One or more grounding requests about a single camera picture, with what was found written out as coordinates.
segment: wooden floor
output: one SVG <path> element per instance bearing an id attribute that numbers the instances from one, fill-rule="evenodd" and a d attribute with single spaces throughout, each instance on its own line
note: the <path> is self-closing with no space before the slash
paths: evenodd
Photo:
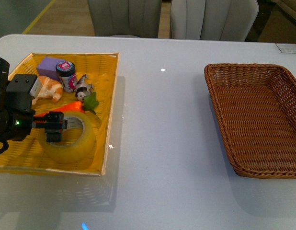
<path id="1" fill-rule="evenodd" d="M 169 38 L 171 3 L 162 3 L 159 38 Z M 94 36 L 87 0 L 55 0 L 30 28 L 32 35 Z"/>

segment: robotic arm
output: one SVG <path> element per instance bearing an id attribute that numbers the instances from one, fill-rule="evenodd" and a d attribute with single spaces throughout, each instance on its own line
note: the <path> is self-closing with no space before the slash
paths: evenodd
<path id="1" fill-rule="evenodd" d="M 0 58 L 0 154 L 9 147 L 8 140 L 22 141 L 32 128 L 44 128 L 47 142 L 60 142 L 67 120 L 61 112 L 34 117 L 32 99 L 42 88 L 36 75 L 16 74 L 8 81 L 9 63 Z"/>

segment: purple block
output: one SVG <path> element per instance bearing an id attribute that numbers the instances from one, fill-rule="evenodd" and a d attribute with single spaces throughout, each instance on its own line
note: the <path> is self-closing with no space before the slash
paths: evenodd
<path id="1" fill-rule="evenodd" d="M 57 63 L 65 61 L 64 59 L 58 59 L 54 57 L 45 57 L 42 62 L 36 67 L 39 76 L 47 76 L 53 80 L 59 81 L 57 76 L 56 65 Z"/>

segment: orange carrot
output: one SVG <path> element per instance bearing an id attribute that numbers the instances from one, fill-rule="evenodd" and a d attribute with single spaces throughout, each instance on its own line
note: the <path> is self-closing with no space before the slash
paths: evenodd
<path id="1" fill-rule="evenodd" d="M 78 111 L 78 112 L 81 112 L 81 113 L 85 113 L 83 107 L 82 107 L 82 102 L 80 101 L 75 101 L 75 102 L 72 102 L 70 104 L 67 104 L 63 107 L 60 107 L 60 108 L 57 108 L 57 109 L 54 109 L 54 110 L 51 110 L 53 112 L 65 112 L 65 111 Z M 46 115 L 48 112 L 46 113 L 41 113 L 41 114 L 37 114 L 35 116 L 44 116 Z"/>

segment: chair back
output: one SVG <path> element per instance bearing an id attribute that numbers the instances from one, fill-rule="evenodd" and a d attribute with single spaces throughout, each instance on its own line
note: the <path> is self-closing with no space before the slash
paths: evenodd
<path id="1" fill-rule="evenodd" d="M 245 41 L 258 12 L 256 0 L 172 0 L 171 37 Z"/>
<path id="2" fill-rule="evenodd" d="M 157 38 L 162 0 L 88 0 L 96 36 Z"/>

